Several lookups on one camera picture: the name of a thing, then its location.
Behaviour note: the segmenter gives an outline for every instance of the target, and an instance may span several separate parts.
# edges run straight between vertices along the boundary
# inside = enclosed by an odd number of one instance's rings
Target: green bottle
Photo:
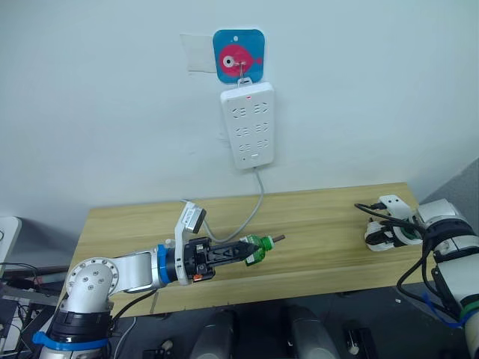
[[[281,241],[284,238],[284,236],[272,238],[271,236],[259,237],[254,234],[250,234],[239,239],[241,242],[252,243],[253,245],[257,245],[259,247],[257,251],[245,259],[246,265],[252,266],[264,260],[266,252],[271,251],[275,247],[275,242]]]

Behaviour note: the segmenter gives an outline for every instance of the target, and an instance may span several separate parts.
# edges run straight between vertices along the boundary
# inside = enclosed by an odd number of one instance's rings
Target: blue strap
[[[439,316],[439,314],[437,313],[437,310],[436,308],[433,306],[433,303],[431,302],[431,299],[429,298],[429,295],[427,293],[424,293],[422,295],[422,298],[424,299],[424,301],[426,302],[427,306],[433,311],[433,313],[437,316],[437,318],[443,323],[443,324],[446,324],[449,328],[460,328],[462,326],[464,326],[464,324],[473,316],[475,315],[477,312],[479,312],[479,310],[471,310],[469,313],[467,313],[466,315],[464,315],[464,317],[458,321],[457,323],[451,323],[451,322],[447,322],[444,318],[442,318],[441,316]]]
[[[78,350],[99,349],[108,344],[108,339],[94,340],[93,342],[84,343],[60,343],[55,342],[47,337],[47,335],[38,331],[33,336],[33,343],[46,346],[54,350],[62,350],[66,352],[77,352]]]

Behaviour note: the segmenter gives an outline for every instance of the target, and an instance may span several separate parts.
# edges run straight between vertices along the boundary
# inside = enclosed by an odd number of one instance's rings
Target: white robotic arm
[[[186,242],[190,233],[198,233],[205,215],[204,209],[187,202],[174,228],[174,240],[122,257],[94,257],[80,262],[65,282],[67,295],[48,331],[34,335],[40,359],[101,358],[112,323],[118,318],[112,321],[110,316],[111,295],[150,291],[130,303],[134,304],[176,280],[188,285],[210,279],[216,266],[244,260],[258,249],[244,242],[210,246],[207,237]]]
[[[423,255],[408,271],[419,266],[425,276],[425,260],[433,252],[436,267],[432,275],[436,288],[432,288],[442,301],[442,306],[432,304],[455,318],[465,329],[466,342],[472,358],[479,358],[479,237],[460,212],[447,200],[420,205],[415,212],[398,196],[388,195],[379,202],[356,207],[386,221],[373,221],[364,235],[372,251],[384,251],[403,245],[422,245]],[[386,209],[388,215],[374,212]],[[401,287],[407,274],[398,281]]]

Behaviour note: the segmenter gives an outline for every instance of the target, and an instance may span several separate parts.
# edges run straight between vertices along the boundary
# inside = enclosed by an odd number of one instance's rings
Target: power socket
[[[239,169],[274,159],[275,97],[269,82],[243,85],[220,96],[234,164]]]

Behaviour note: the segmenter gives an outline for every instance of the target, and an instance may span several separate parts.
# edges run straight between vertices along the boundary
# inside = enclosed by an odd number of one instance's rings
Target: blue square sticker
[[[259,82],[263,77],[264,35],[252,30],[218,30],[213,36],[216,73],[225,84],[242,77]]]

